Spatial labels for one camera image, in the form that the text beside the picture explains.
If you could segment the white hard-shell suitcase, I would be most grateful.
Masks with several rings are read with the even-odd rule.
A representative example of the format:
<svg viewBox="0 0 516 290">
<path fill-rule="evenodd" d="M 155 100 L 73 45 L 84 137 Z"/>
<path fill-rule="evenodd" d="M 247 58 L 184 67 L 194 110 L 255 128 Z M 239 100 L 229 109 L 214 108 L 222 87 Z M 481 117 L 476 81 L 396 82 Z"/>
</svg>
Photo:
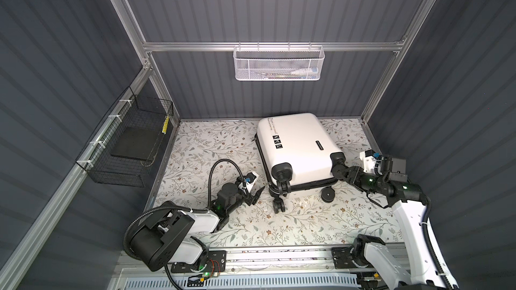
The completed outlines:
<svg viewBox="0 0 516 290">
<path fill-rule="evenodd" d="M 320 120 L 311 113 L 263 118 L 255 141 L 266 172 L 275 213 L 285 212 L 291 194 L 320 191 L 325 203 L 335 200 L 335 169 L 346 157 Z"/>
</svg>

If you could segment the yellow tag on basket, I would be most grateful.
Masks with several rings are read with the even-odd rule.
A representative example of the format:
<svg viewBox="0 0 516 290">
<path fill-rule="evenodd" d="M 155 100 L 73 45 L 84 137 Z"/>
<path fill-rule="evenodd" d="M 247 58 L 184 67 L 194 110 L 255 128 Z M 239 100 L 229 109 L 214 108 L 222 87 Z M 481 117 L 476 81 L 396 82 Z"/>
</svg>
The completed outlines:
<svg viewBox="0 0 516 290">
<path fill-rule="evenodd" d="M 167 133 L 168 126 L 169 126 L 169 116 L 167 115 L 167 116 L 165 117 L 165 120 L 164 120 L 164 122 L 163 122 L 162 129 L 161 129 L 161 133 L 162 133 L 162 134 L 166 134 L 166 133 Z"/>
</svg>

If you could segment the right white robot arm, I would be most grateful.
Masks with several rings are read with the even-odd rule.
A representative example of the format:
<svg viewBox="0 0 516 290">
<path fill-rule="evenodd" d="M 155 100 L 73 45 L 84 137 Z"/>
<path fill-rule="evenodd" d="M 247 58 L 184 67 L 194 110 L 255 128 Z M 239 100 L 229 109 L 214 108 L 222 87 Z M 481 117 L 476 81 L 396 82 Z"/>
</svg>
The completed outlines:
<svg viewBox="0 0 516 290">
<path fill-rule="evenodd" d="M 459 289 L 440 251 L 429 215 L 432 202 L 404 173 L 367 173 L 360 166 L 334 165 L 332 175 L 366 193 L 383 195 L 399 224 L 407 249 L 409 269 L 401 266 L 386 243 L 360 234 L 348 257 L 360 268 L 372 266 L 389 289 Z"/>
</svg>

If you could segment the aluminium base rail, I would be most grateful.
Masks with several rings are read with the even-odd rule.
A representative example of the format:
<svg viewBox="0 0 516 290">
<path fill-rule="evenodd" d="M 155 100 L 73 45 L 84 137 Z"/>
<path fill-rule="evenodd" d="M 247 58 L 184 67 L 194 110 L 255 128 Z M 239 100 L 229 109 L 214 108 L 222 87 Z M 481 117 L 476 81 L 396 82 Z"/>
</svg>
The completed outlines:
<svg viewBox="0 0 516 290">
<path fill-rule="evenodd" d="M 409 271 L 409 256 L 404 243 L 386 244 L 389 252 L 400 265 Z M 324 244 L 303 246 L 258 246 L 214 248 L 216 251 L 226 251 L 224 272 L 226 274 L 269 272 L 287 273 L 287 271 L 324 272 L 334 271 L 335 263 L 332 250 L 334 248 L 349 248 L 352 244 Z M 145 264 L 131 259 L 122 253 L 116 263 L 113 276 L 122 273 L 150 275 Z"/>
</svg>

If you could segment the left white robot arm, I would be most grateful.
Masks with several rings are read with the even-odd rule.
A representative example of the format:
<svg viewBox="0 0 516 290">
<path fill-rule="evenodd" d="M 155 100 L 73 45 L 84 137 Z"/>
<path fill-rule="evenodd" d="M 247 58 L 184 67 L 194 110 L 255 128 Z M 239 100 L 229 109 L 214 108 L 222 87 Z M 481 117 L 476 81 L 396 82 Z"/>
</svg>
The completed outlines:
<svg viewBox="0 0 516 290">
<path fill-rule="evenodd" d="M 184 264 L 193 271 L 203 271 L 209 250 L 198 236 L 222 230 L 237 208 L 255 205 L 262 192 L 262 187 L 252 194 L 251 188 L 242 183 L 227 183 L 208 209 L 183 208 L 166 201 L 127 227 L 122 240 L 124 251 L 153 272 L 168 264 Z"/>
</svg>

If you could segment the toothpaste tube in basket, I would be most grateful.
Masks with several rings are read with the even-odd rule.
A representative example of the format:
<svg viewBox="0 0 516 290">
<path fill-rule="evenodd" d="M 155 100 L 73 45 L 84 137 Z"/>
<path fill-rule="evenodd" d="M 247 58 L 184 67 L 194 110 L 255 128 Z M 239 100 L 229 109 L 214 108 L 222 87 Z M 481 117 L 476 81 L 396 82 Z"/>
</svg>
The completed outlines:
<svg viewBox="0 0 516 290">
<path fill-rule="evenodd" d="M 306 78 L 306 79 L 316 79 L 319 76 L 319 70 L 317 67 L 314 68 L 300 68 L 290 72 L 291 75 Z"/>
</svg>

